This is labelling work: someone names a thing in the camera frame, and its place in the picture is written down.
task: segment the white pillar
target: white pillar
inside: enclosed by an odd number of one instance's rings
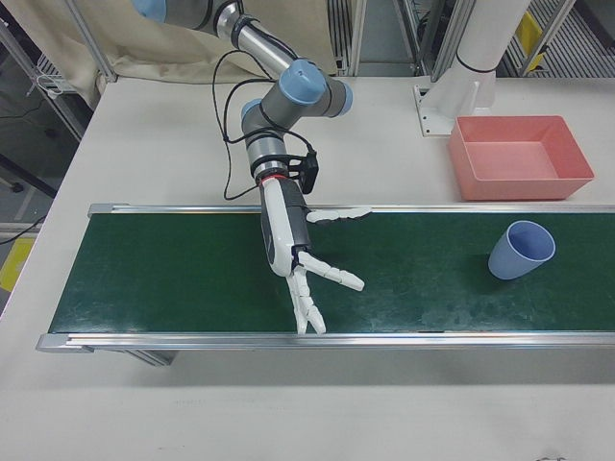
[[[424,135],[450,134],[460,115],[490,113],[495,68],[530,0],[477,0],[450,69],[424,96],[415,91]]]

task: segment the beige curtain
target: beige curtain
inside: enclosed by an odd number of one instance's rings
[[[56,65],[63,76],[94,105],[98,69],[62,0],[2,0],[2,3]],[[327,0],[245,0],[246,12],[334,72]],[[141,17],[130,0],[78,0],[86,22],[115,72],[124,77],[166,82],[209,83],[218,58],[232,49],[214,36]],[[258,68],[245,56],[233,55],[221,69],[220,82],[237,82]]]

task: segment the yellow label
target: yellow label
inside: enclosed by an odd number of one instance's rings
[[[0,269],[0,288],[7,291],[12,291],[15,288],[21,269],[23,269],[34,244],[34,238],[22,237],[15,240],[7,260]]]
[[[519,27],[517,27],[516,36],[521,42],[523,51],[526,52],[526,55],[529,55],[540,36],[542,36],[542,29],[531,12],[526,12],[523,15],[523,18],[519,23]],[[529,66],[529,70],[534,70],[542,60],[543,56],[544,53],[539,53]]]

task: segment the white table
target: white table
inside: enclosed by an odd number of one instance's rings
[[[321,164],[308,202],[457,202],[446,139],[419,135],[415,81],[349,83],[349,114],[297,127]],[[613,204],[614,108],[615,81],[510,80],[494,113],[563,115],[597,174],[571,202]],[[184,352],[166,369],[36,352],[88,206],[222,204],[216,130],[208,86],[108,86],[0,321],[2,459],[612,457],[612,351]],[[250,185],[241,146],[234,160],[236,191]]]

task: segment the blue cup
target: blue cup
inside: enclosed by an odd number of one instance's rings
[[[489,271],[498,279],[517,279],[554,255],[555,241],[548,230],[531,221],[516,221],[493,248]]]

